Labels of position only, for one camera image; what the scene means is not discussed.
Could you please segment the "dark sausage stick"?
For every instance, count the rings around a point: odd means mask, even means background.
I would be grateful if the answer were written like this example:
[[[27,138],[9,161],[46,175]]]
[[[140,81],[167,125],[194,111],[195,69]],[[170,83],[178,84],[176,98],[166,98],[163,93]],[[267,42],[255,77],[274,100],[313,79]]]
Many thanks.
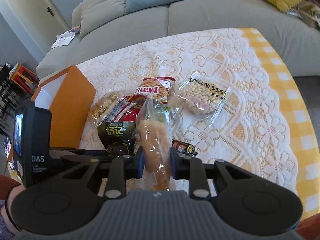
[[[182,142],[179,140],[173,140],[172,146],[176,149],[180,157],[196,157],[198,155],[195,146],[190,143]]]

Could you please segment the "dark green snack packet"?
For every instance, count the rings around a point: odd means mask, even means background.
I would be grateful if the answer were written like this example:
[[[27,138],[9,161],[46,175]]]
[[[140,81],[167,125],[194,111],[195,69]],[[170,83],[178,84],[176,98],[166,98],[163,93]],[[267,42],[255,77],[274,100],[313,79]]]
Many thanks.
[[[98,137],[108,155],[135,155],[135,143],[132,133],[135,122],[104,122],[97,127]]]

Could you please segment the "long bread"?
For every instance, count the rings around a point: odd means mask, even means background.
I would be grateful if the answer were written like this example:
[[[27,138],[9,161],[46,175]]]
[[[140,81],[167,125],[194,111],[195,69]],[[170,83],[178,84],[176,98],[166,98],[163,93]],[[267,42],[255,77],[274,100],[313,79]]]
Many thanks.
[[[161,100],[147,97],[136,117],[136,130],[145,154],[145,169],[151,179],[152,189],[169,191],[172,132],[169,111]]]

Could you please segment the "red foil snack bag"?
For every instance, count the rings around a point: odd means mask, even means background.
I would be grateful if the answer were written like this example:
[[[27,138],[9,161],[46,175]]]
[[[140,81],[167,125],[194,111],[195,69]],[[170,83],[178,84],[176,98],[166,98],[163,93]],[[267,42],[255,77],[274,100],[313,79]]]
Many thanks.
[[[125,93],[124,97],[113,107],[105,118],[106,122],[135,122],[146,96],[135,93]]]

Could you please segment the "waffle cookies clear bag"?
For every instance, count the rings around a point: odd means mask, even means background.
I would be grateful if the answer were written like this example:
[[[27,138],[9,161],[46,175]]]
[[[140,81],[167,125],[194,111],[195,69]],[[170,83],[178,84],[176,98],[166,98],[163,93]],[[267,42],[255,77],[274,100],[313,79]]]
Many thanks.
[[[99,126],[112,112],[113,108],[124,97],[123,92],[108,92],[100,98],[89,110],[88,119],[90,124]]]

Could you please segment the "clear bag of peanuts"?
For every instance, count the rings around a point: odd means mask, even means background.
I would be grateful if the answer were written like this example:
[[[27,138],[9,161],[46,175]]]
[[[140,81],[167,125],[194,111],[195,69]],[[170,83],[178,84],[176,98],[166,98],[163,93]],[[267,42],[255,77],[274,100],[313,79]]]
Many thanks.
[[[195,71],[171,96],[168,109],[173,117],[186,110],[206,120],[211,127],[221,113],[230,91],[230,88],[223,89]]]

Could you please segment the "white lace tablecloth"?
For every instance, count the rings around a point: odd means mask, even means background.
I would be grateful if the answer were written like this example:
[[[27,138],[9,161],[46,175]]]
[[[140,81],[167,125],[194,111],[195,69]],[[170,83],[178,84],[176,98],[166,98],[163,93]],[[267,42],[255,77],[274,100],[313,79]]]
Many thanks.
[[[298,161],[279,95],[250,43],[256,33],[227,28],[167,36],[78,68],[96,88],[96,99],[109,91],[146,88],[153,77],[173,77],[175,139],[195,145],[205,163],[225,159],[295,191]]]

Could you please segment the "orange cardboard box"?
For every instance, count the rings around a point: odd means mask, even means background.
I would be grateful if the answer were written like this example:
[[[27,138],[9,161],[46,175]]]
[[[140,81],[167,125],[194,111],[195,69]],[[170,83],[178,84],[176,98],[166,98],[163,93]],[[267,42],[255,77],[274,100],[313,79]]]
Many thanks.
[[[75,65],[39,84],[31,100],[52,113],[50,147],[78,148],[95,93]]]

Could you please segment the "small red orange chips bag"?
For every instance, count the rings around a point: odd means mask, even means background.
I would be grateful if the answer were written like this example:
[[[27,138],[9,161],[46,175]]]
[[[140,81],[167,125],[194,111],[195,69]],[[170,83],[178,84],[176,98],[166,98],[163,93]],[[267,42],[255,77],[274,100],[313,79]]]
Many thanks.
[[[170,91],[176,82],[175,78],[165,77],[145,77],[142,83],[136,88],[135,95],[152,96],[154,99],[167,103]]]

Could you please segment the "red yellow stool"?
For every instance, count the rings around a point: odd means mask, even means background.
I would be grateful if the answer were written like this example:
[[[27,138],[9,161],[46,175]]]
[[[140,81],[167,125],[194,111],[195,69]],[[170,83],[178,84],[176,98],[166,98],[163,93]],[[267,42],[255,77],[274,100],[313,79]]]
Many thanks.
[[[33,94],[39,84],[39,78],[37,75],[23,66],[17,63],[9,72],[10,80],[13,81],[18,87],[20,87],[25,93]]]

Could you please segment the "white booklet on sofa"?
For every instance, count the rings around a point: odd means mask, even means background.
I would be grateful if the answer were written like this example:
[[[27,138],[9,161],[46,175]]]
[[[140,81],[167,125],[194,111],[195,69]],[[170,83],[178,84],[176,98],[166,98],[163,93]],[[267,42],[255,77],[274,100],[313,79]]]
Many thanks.
[[[69,45],[72,42],[72,40],[75,38],[75,36],[80,33],[80,30],[81,30],[81,26],[78,25],[64,32],[63,34],[57,35],[56,41],[50,48],[53,49],[56,47]]]

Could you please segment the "cream door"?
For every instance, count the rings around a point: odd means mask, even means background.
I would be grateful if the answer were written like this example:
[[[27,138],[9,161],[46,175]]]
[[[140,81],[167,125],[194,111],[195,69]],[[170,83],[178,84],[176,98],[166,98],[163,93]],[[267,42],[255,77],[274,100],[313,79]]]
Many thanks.
[[[1,14],[37,62],[69,29],[51,0],[1,0]]]

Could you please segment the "grey fabric sofa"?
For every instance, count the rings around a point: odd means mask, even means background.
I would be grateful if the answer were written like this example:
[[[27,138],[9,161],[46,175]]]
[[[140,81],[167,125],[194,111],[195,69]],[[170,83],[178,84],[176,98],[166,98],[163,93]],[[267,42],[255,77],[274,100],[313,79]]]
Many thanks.
[[[156,38],[217,28],[255,28],[267,39],[292,76],[319,75],[319,31],[265,0],[184,0],[81,28],[66,46],[51,49],[36,68],[40,79],[111,51]]]

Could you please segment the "beige cushion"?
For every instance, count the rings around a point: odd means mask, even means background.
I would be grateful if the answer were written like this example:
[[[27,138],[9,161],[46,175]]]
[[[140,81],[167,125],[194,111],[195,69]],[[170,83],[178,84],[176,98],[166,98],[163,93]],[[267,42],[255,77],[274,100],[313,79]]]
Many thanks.
[[[125,15],[126,0],[84,0],[81,11],[80,37]]]

